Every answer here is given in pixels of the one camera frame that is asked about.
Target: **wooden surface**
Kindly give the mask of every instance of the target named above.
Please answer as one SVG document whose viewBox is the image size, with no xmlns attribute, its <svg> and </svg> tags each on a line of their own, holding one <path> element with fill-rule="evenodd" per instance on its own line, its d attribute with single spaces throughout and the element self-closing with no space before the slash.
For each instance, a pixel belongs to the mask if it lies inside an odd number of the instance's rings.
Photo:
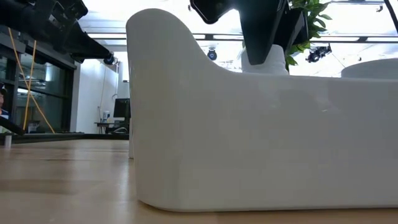
<svg viewBox="0 0 398 224">
<path fill-rule="evenodd" d="M 171 213 L 136 200 L 128 141 L 77 140 L 0 148 L 0 223 L 398 223 L 398 210 Z"/>
</svg>

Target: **green plant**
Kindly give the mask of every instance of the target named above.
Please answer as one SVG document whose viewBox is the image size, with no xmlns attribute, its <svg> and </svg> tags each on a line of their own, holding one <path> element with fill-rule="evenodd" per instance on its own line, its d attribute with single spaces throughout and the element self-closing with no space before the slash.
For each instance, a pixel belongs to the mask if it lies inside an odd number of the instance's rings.
<svg viewBox="0 0 398 224">
<path fill-rule="evenodd" d="M 290 0 L 290 2 L 292 3 L 292 8 L 302 8 L 304 14 L 307 16 L 309 38 L 320 38 L 319 32 L 326 31 L 324 19 L 331 20 L 330 16 L 321 14 L 328 7 L 329 3 L 319 3 L 319 0 Z M 289 65 L 297 65 L 297 62 L 292 57 L 294 53 L 303 53 L 305 49 L 309 48 L 309 41 L 293 45 L 285 59 L 286 69 L 289 70 Z"/>
</svg>

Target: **desk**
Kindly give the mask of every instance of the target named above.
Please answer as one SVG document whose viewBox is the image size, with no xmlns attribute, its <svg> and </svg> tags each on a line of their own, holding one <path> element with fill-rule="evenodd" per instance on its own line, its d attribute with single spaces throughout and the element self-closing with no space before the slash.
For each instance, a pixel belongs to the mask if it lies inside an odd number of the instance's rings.
<svg viewBox="0 0 398 224">
<path fill-rule="evenodd" d="M 100 123 L 95 122 L 98 128 L 98 134 L 105 134 L 105 129 L 109 128 L 111 125 L 119 124 L 119 123 Z"/>
</svg>

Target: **computer monitor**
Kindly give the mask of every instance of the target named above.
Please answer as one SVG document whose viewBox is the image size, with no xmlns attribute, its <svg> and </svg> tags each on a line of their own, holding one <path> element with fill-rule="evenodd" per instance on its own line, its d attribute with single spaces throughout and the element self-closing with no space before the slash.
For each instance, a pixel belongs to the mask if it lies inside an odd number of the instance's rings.
<svg viewBox="0 0 398 224">
<path fill-rule="evenodd" d="M 125 118 L 125 121 L 129 121 L 131 117 L 130 99 L 116 99 L 114 102 L 113 117 Z"/>
</svg>

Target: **white curved base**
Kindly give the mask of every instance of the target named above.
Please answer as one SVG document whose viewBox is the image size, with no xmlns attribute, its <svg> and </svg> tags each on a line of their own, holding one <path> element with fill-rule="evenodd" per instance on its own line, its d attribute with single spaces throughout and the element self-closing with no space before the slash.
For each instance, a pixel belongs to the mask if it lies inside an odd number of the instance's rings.
<svg viewBox="0 0 398 224">
<path fill-rule="evenodd" d="M 233 73 L 158 9 L 126 29 L 139 200 L 183 212 L 398 206 L 398 82 Z"/>
</svg>

